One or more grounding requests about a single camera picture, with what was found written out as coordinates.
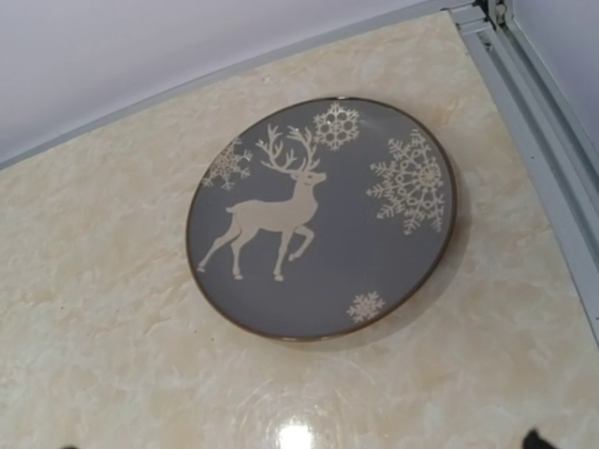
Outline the grey reindeer plate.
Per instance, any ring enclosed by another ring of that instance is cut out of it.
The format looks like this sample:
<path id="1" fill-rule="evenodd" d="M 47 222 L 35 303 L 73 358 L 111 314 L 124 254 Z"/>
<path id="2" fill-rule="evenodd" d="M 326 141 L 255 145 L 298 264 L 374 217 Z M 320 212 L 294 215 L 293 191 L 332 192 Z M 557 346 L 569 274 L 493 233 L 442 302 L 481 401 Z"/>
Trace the grey reindeer plate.
<path id="1" fill-rule="evenodd" d="M 448 151 L 412 114 L 311 99 L 250 125 L 211 160 L 188 211 L 187 261 L 234 326 L 329 340 L 422 288 L 446 255 L 458 199 Z"/>

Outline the right aluminium corner post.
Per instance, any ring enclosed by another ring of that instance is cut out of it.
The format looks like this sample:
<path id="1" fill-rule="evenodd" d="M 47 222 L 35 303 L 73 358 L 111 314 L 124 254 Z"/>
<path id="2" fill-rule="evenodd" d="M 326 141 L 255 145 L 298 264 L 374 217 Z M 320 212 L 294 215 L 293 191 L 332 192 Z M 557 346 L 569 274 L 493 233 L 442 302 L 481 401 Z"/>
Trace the right aluminium corner post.
<path id="1" fill-rule="evenodd" d="M 450 14 L 516 142 L 596 333 L 598 153 L 511 6 L 467 1 Z"/>

